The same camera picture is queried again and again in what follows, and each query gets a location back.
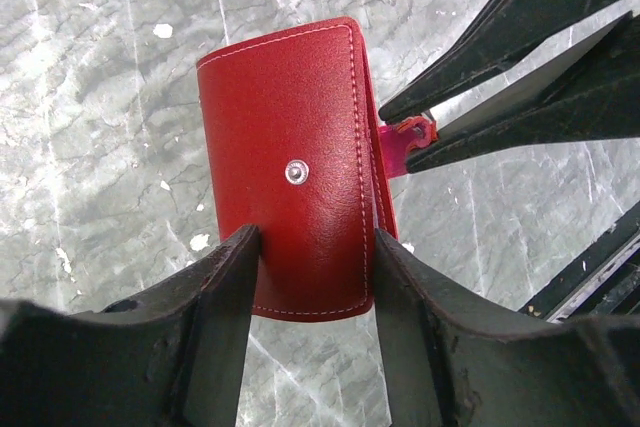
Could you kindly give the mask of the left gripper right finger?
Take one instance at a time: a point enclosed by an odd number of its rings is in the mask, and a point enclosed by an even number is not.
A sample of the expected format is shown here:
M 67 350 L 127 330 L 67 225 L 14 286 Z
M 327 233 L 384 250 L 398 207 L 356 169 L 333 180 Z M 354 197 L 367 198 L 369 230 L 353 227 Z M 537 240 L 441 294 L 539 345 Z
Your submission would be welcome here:
M 495 304 L 375 240 L 376 323 L 395 426 L 635 426 L 639 320 L 563 324 Z

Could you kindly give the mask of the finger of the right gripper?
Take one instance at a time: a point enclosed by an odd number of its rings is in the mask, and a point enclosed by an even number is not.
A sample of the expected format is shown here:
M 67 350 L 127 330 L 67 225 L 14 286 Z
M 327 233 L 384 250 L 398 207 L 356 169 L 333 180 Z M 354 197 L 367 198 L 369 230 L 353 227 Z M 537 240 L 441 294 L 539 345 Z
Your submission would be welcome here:
M 411 152 L 416 173 L 514 147 L 636 138 L 639 135 L 639 20 L 596 62 L 544 102 L 471 135 Z
M 556 33 L 619 0 L 489 0 L 451 48 L 379 111 L 398 123 L 510 70 Z

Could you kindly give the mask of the white magnetic stripe card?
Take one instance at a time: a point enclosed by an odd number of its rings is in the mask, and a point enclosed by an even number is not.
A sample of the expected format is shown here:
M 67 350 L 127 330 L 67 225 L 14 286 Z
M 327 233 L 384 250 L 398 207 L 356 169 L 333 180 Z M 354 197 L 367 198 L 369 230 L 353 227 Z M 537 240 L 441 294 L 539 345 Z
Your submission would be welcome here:
M 502 121 L 513 119 L 531 105 L 559 94 L 621 38 L 633 19 L 632 11 L 619 16 L 567 51 L 440 128 L 439 140 L 444 142 L 464 138 L 482 128 L 496 126 Z

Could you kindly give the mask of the red leather card holder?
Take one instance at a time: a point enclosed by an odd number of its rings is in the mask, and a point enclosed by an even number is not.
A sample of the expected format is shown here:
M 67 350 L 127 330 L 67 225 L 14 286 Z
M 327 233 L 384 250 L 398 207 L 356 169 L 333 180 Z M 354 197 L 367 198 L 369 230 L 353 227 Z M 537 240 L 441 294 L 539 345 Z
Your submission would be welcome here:
M 197 81 L 219 235 L 244 224 L 261 233 L 254 314 L 325 322 L 367 312 L 375 233 L 397 231 L 389 182 L 436 140 L 434 121 L 379 124 L 349 17 L 214 51 Z

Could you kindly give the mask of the aluminium mounting rail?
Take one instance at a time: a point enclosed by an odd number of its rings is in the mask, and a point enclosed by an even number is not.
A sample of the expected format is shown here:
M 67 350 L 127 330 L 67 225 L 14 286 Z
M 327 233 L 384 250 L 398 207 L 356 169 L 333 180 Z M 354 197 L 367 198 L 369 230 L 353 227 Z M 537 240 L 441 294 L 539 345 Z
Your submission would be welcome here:
M 562 323 L 639 312 L 639 206 L 634 205 L 519 309 Z

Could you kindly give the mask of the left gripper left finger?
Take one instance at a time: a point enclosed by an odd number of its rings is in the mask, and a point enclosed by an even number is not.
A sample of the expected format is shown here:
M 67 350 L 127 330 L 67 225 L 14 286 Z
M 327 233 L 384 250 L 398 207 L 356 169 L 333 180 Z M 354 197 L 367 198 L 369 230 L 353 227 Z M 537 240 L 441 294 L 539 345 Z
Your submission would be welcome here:
M 5 426 L 232 426 L 260 254 L 245 226 L 100 312 L 1 303 Z

